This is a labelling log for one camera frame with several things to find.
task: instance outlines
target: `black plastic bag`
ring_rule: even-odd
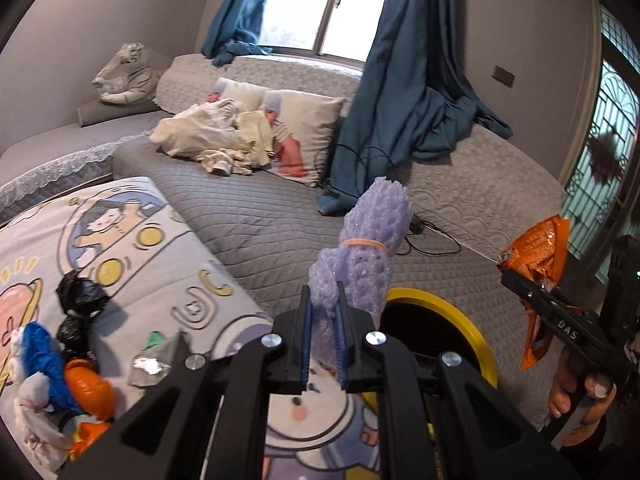
[[[91,350],[90,331],[97,316],[104,310],[109,297],[104,289],[89,278],[81,278],[76,270],[66,273],[56,289],[65,320],[58,327],[56,338],[64,349],[65,363],[72,359],[90,359],[97,365]]]

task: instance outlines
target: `blue gripper pad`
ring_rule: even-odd
[[[309,380],[309,359],[311,358],[311,320],[312,320],[311,294],[306,297],[305,320],[302,333],[302,348],[300,359],[300,381],[306,385]]]
[[[334,343],[335,343],[335,368],[338,372],[340,387],[347,388],[347,342],[344,336],[344,324],[342,322],[342,308],[338,300],[334,306]]]

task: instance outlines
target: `stuffed tiger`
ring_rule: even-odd
[[[100,101],[133,104],[153,95],[159,74],[142,43],[125,43],[92,81]]]

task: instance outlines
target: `window frame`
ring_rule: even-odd
[[[331,15],[334,12],[336,0],[327,0],[324,6],[324,13],[320,19],[320,25],[318,33],[316,34],[316,40],[312,49],[306,48],[292,48],[288,46],[276,46],[261,44],[260,46],[270,48],[274,54],[283,54],[284,56],[304,57],[305,59],[314,59],[325,62],[332,62],[336,64],[342,64],[351,66],[354,68],[363,69],[364,62],[351,59],[349,57],[333,56],[332,54],[322,54],[322,46],[324,45],[324,38],[329,28],[329,22],[331,21]]]

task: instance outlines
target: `baby photo pillow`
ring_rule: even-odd
[[[271,172],[317,186],[345,99],[295,90],[268,91],[262,110],[273,131]]]
[[[260,108],[264,94],[269,89],[264,86],[240,83],[232,79],[219,78],[211,94],[205,99],[206,103],[215,103],[220,99],[233,99],[243,102],[250,111]]]

